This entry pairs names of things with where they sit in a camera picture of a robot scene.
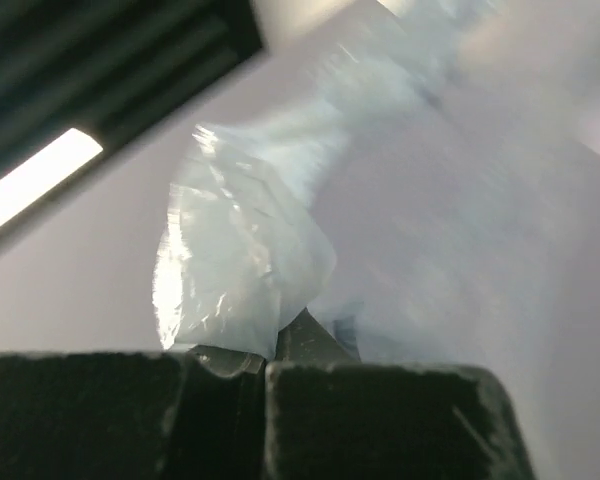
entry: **fluorescent light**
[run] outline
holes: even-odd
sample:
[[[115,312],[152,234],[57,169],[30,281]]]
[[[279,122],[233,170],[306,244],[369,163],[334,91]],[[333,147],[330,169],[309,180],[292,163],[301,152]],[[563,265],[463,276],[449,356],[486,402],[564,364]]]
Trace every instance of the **fluorescent light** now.
[[[0,179],[0,227],[102,151],[86,133],[63,133]]]

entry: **gray wall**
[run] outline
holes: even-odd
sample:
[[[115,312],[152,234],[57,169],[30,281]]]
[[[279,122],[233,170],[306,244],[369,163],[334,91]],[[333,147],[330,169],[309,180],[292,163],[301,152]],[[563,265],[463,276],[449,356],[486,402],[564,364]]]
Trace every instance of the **gray wall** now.
[[[370,8],[368,3],[360,2],[346,15],[359,14],[359,9]],[[500,21],[500,36],[487,31],[467,47],[473,53],[467,57],[466,75],[443,93],[443,111],[424,112],[417,122],[396,120],[380,139],[361,134],[347,153],[347,168],[320,196],[316,217],[340,254],[331,302],[326,303],[362,296],[368,308],[366,326],[393,331],[396,343],[410,345],[412,351],[430,346],[422,355],[428,353],[433,360],[455,357],[487,364],[502,376],[519,405],[544,471],[554,472],[553,464],[559,464],[566,478],[597,479],[600,158],[567,138],[561,129],[566,125],[559,120],[571,119],[585,94],[600,82],[600,69],[585,61],[597,58],[586,49],[598,48],[600,35],[586,26],[600,26],[600,0],[572,0],[573,8],[561,8],[564,2],[557,0],[512,4]],[[531,5],[539,7],[533,9],[536,13],[530,13]],[[152,269],[168,183],[194,124],[246,119],[309,88],[305,66],[337,37],[338,22],[345,17],[272,61],[255,61],[210,92],[208,100],[184,106],[122,152],[116,168],[14,239],[0,253],[0,349],[158,348],[150,303]],[[557,78],[564,79],[565,91],[553,88]],[[573,92],[579,95],[575,100]],[[518,106],[532,113],[520,114]],[[373,128],[370,132],[384,127]],[[447,212],[449,205],[463,205],[460,186],[472,185],[482,172],[498,167],[494,161],[512,154],[548,158],[552,168],[555,159],[566,158],[564,164],[574,173],[568,181],[561,177],[564,183],[549,182],[533,190],[531,201],[520,192],[537,178],[537,171],[527,176],[527,170],[519,170],[515,202],[503,201],[503,208],[513,205],[524,212],[538,205],[560,206],[563,222],[558,230],[548,228],[546,238],[535,236],[532,242],[540,245],[534,251],[558,252],[551,268],[538,273],[533,262],[520,262],[521,275],[543,278],[537,290],[549,293],[531,295],[534,289],[527,285],[520,299],[507,298],[513,307],[504,316],[477,317],[473,314],[479,308],[456,300],[450,304],[461,311],[448,312],[444,322],[427,325],[423,334],[417,319],[405,315],[409,288],[418,291],[427,285],[404,274],[413,252],[419,252],[413,237],[405,239],[405,230],[413,235],[413,226],[421,226],[423,218],[443,218],[440,212]],[[449,161],[455,162],[452,168]],[[475,185],[467,188],[482,191],[479,182]],[[564,185],[576,190],[566,191]],[[484,190],[477,204],[497,204],[501,197],[496,190]],[[553,221],[558,217],[551,211],[554,216],[547,218]],[[461,224],[449,225],[471,235]],[[554,223],[538,220],[534,225],[544,232]],[[494,257],[505,258],[507,251],[514,260],[526,252],[518,244],[509,245]],[[502,278],[513,277],[487,278],[506,283]],[[478,285],[475,276],[463,284]],[[438,295],[436,289],[423,292]],[[529,302],[542,308],[529,314]],[[366,338],[370,351],[387,345],[385,338]]]

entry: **gray surface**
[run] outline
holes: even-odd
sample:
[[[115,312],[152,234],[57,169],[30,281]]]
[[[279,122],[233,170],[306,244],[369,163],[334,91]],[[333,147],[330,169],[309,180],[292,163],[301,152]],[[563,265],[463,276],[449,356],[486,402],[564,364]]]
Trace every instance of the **gray surface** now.
[[[366,8],[365,2],[349,14],[358,8]],[[568,8],[557,0],[519,0],[499,22],[470,45],[465,74],[443,94],[441,111],[424,112],[417,122],[376,125],[373,135],[361,135],[348,167],[319,199],[316,216],[340,255],[328,303],[362,300],[363,326],[365,318],[374,326],[375,338],[367,336],[370,352],[387,345],[379,329],[391,337],[392,345],[383,348],[392,355],[493,368],[519,408],[541,478],[562,470],[568,479],[598,479],[600,158],[565,131],[600,85],[593,61],[600,61],[600,0],[571,0]],[[338,34],[333,24],[257,72],[228,82],[235,85],[221,96],[184,107],[123,152],[116,169],[6,249],[0,255],[0,348],[158,348],[151,275],[168,181],[188,133],[198,120],[249,118],[306,89],[311,77],[303,65]],[[390,132],[376,135],[385,127]],[[520,158],[528,163],[511,163]],[[513,165],[512,188],[483,181],[483,173],[503,164]],[[541,184],[539,165],[553,172]],[[502,190],[515,195],[500,196]],[[454,209],[477,211],[467,205],[489,207],[480,218],[506,218],[507,227],[530,221],[535,230],[522,238],[514,228],[511,238],[517,240],[489,247],[489,258],[506,260],[503,268],[515,275],[485,266],[494,263],[465,269],[468,283],[456,283],[483,288],[482,297],[461,292],[453,301],[443,298],[449,310],[423,315],[427,321],[418,323],[417,316],[404,315],[405,292],[438,305],[440,292],[457,291],[431,288],[418,280],[422,272],[405,272],[417,245],[457,253],[445,250],[451,247],[440,241],[446,238],[441,231],[431,233],[432,219],[447,219],[449,228],[475,240],[476,232],[465,228]],[[526,212],[522,223],[517,211]],[[491,232],[510,231],[490,225]],[[472,251],[484,253],[491,240],[481,237]],[[429,258],[438,260],[427,262],[454,270],[441,256],[447,258],[437,253]],[[475,267],[475,256],[467,262]],[[483,283],[476,272],[484,274]],[[512,278],[520,290],[507,283]],[[492,291],[506,293],[504,313],[497,304],[475,303],[494,298]],[[516,297],[513,291],[523,293]]]

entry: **black slatted panel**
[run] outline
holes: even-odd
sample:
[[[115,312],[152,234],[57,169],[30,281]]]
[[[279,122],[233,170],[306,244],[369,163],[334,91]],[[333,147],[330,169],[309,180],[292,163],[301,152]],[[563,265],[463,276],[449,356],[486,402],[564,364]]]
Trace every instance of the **black slatted panel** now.
[[[102,164],[261,48],[249,0],[0,0],[0,177],[71,127]]]

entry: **bright light fixture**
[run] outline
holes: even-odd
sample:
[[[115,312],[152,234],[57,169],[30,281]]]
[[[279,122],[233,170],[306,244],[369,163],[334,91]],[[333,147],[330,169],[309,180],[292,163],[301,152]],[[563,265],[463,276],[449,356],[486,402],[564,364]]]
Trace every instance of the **bright light fixture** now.
[[[72,128],[0,179],[0,227],[101,151],[93,138]]]

